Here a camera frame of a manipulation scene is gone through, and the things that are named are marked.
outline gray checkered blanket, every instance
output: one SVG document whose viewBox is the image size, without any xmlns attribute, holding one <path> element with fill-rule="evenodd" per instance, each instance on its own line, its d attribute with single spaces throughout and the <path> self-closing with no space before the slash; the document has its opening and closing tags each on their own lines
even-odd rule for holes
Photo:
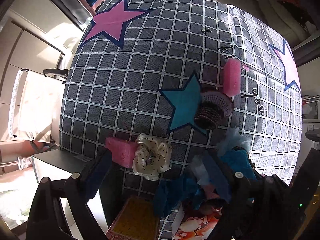
<svg viewBox="0 0 320 240">
<path fill-rule="evenodd" d="M 99 12 L 119 1 L 106 0 Z M 300 88 L 288 84 L 277 53 L 291 53 L 284 38 L 247 12 L 211 0 L 127 3 L 128 9 L 154 10 L 125 24 L 122 48 L 103 34 L 79 46 L 63 95 L 61 148 L 94 158 L 106 137 L 134 141 L 140 133 L 152 134 L 172 145 L 172 168 L 161 179 L 175 179 L 188 170 L 194 155 L 216 148 L 227 127 L 239 127 L 252 140 L 256 170 L 275 173 L 289 184 L 302 115 Z M 196 73 L 203 87 L 221 90 L 228 56 L 248 67 L 241 72 L 241 94 L 232 98 L 232 115 L 209 137 L 190 125 L 167 133 L 173 107 L 158 89 L 183 88 Z M 152 198 L 158 185 L 131 169 L 124 169 L 123 180 L 124 195 Z M 160 238 L 171 239 L 170 230 L 162 226 Z"/>
</svg>

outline white chair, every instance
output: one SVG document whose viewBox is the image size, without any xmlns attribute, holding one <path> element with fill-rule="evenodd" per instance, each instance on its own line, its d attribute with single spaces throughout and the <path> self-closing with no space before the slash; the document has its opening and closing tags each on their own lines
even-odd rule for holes
<svg viewBox="0 0 320 240">
<path fill-rule="evenodd" d="M 26 80 L 24 84 L 20 84 L 20 78 L 25 72 L 27 72 Z M 9 136 L 29 140 L 38 153 L 40 150 L 33 141 L 52 143 L 50 148 L 59 145 L 60 111 L 65 87 L 64 81 L 45 74 L 55 74 L 66 79 L 68 70 L 49 69 L 44 70 L 43 74 L 28 69 L 19 70 L 13 86 L 9 110 Z M 21 86 L 23 86 L 23 92 L 19 113 L 14 116 L 17 92 Z"/>
</svg>

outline tissue box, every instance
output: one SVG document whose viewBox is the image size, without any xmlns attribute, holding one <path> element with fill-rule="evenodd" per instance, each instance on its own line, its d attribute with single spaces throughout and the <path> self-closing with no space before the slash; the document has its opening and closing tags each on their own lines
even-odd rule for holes
<svg viewBox="0 0 320 240">
<path fill-rule="evenodd" d="M 220 215 L 213 213 L 202 215 L 197 210 L 188 207 L 179 208 L 171 225 L 174 240 L 205 240 L 218 223 Z"/>
<path fill-rule="evenodd" d="M 106 236 L 113 240 L 158 240 L 160 219 L 152 202 L 133 196 L 110 226 Z"/>
</svg>

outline star print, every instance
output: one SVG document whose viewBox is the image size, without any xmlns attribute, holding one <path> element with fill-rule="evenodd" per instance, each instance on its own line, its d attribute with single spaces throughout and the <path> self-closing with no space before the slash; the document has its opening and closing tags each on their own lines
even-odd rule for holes
<svg viewBox="0 0 320 240">
<path fill-rule="evenodd" d="M 153 10 L 128 9 L 128 0 L 120 0 L 107 11 L 97 13 L 92 18 L 92 28 L 81 45 L 102 34 L 118 47 L 123 48 L 127 23 Z"/>
<path fill-rule="evenodd" d="M 201 102 L 200 91 L 201 84 L 195 72 L 182 89 L 159 89 L 159 92 L 173 106 L 167 133 L 191 125 L 208 137 L 207 130 L 200 128 L 194 122 L 194 116 Z"/>
<path fill-rule="evenodd" d="M 274 50 L 275 54 L 278 56 L 284 66 L 284 91 L 288 90 L 294 84 L 296 84 L 298 89 L 301 91 L 297 66 L 285 40 L 283 40 L 283 51 L 270 44 L 269 47 Z"/>
</svg>

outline hair scrunchie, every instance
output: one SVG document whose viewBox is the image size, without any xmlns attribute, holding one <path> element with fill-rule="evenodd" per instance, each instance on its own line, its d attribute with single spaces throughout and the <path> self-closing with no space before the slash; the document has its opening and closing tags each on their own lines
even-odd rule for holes
<svg viewBox="0 0 320 240">
<path fill-rule="evenodd" d="M 138 145 L 136 157 L 132 163 L 135 175 L 144 176 L 148 180 L 158 180 L 159 173 L 171 169 L 171 145 L 144 133 L 140 134 L 135 142 Z M 153 153 L 154 157 L 151 163 L 147 164 L 150 153 Z"/>
</svg>

